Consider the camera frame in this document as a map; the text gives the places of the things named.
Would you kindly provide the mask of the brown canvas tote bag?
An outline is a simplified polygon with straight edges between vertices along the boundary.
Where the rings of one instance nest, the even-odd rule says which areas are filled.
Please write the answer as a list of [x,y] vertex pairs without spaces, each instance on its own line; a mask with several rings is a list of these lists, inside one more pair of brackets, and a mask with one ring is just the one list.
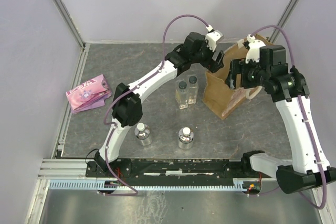
[[225,83],[229,74],[230,62],[234,59],[246,58],[247,49],[243,46],[246,39],[241,39],[224,51],[224,67],[215,73],[205,72],[206,87],[203,102],[220,119],[226,119],[246,99],[253,99],[261,87],[243,89],[238,87],[231,89]]

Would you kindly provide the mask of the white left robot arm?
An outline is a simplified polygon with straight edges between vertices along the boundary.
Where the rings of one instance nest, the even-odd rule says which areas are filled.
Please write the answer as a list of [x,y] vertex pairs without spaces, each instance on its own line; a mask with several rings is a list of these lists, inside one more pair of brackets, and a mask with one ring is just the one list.
[[212,73],[224,66],[223,51],[213,59],[217,44],[222,37],[222,33],[218,30],[212,30],[206,35],[191,32],[182,44],[169,52],[164,61],[149,73],[133,83],[128,85],[120,83],[116,87],[112,107],[107,111],[111,119],[104,120],[104,123],[110,126],[110,131],[94,157],[99,173],[104,177],[110,177],[115,173],[116,165],[113,161],[118,158],[120,147],[129,129],[140,121],[143,115],[142,102],[151,93],[186,72],[192,64],[199,63]]

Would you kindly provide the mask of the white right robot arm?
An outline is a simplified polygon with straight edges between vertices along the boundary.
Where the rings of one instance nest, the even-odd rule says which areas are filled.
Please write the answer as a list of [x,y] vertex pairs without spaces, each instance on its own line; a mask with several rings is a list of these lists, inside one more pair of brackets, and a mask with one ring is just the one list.
[[314,128],[306,79],[297,68],[288,66],[283,46],[248,46],[245,58],[231,60],[225,83],[230,88],[263,87],[281,115],[290,142],[290,162],[252,152],[240,164],[244,176],[262,172],[276,179],[286,194],[335,181],[335,168],[326,158]]

